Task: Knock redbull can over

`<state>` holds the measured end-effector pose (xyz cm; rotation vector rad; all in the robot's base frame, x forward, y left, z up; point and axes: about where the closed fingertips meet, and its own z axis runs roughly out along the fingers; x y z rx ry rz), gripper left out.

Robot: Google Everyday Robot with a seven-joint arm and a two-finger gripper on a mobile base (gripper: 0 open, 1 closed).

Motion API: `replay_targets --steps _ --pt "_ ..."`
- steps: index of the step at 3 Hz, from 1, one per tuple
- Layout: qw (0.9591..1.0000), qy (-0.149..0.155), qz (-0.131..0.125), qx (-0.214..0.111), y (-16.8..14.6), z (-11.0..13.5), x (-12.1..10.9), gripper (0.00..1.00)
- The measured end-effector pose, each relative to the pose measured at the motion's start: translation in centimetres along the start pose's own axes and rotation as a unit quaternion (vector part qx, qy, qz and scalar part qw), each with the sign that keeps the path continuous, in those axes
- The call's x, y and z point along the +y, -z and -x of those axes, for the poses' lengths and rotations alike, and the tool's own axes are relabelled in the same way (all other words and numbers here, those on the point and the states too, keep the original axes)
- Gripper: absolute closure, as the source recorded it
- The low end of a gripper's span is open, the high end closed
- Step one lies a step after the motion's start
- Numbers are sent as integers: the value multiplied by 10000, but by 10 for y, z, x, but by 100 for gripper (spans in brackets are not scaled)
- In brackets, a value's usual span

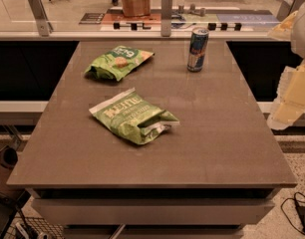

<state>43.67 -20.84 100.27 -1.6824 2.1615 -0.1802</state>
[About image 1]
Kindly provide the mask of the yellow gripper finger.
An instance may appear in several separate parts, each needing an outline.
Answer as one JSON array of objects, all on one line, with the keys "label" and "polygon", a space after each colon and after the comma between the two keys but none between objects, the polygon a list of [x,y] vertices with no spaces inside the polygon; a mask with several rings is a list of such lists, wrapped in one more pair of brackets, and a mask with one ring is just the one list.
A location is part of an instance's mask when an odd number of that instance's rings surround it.
[{"label": "yellow gripper finger", "polygon": [[286,66],[277,88],[267,124],[283,130],[293,125],[305,112],[305,60],[296,68]]},{"label": "yellow gripper finger", "polygon": [[287,16],[281,23],[274,26],[268,32],[268,36],[276,40],[289,41],[291,38],[293,23],[296,16],[297,16],[297,11],[294,11],[289,16]]}]

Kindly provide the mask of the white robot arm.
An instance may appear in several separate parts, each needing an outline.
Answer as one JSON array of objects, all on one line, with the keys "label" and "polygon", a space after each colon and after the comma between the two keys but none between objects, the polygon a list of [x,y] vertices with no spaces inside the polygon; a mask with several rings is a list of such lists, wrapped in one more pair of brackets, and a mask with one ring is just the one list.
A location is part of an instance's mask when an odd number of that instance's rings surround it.
[{"label": "white robot arm", "polygon": [[285,67],[267,119],[270,128],[283,130],[293,125],[305,112],[305,2],[273,27],[268,36],[289,41],[291,51],[302,58],[296,68]]}]

